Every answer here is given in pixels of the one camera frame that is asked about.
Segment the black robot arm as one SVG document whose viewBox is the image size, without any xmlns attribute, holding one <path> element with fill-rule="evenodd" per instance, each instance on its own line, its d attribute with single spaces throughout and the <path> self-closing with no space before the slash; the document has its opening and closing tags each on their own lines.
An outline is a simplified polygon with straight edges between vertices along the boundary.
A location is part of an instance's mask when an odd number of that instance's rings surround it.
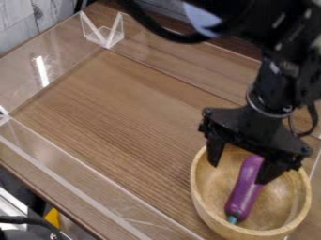
<svg viewBox="0 0 321 240">
<path fill-rule="evenodd" d="M 237 37 L 258 46 L 262 62 L 236 109 L 205 108 L 199 131 L 207 139 L 209 162 L 217 165 L 226 144 L 264 158 L 256 178 L 268 184 L 284 172 L 298 170 L 312 148 L 302 141 L 292 113 L 305 107 L 318 123 L 321 99 L 321 0 L 181 0 L 195 31 L 173 32 L 158 23 L 135 0 L 119 0 L 131 17 L 161 38 L 194 44 Z"/>
</svg>

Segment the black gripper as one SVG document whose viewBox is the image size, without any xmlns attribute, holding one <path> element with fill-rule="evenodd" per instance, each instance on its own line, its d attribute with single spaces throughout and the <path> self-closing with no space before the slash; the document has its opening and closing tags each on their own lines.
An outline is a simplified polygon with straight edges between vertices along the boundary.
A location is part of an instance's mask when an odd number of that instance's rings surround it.
<svg viewBox="0 0 321 240">
<path fill-rule="evenodd" d="M 225 145 L 245 149 L 264 158 L 256 183 L 266 185 L 289 169 L 298 170 L 312 148 L 285 127 L 281 118 L 268 117 L 250 105 L 205 108 L 198 129 L 207 139 L 209 163 L 217 167 Z"/>
</svg>

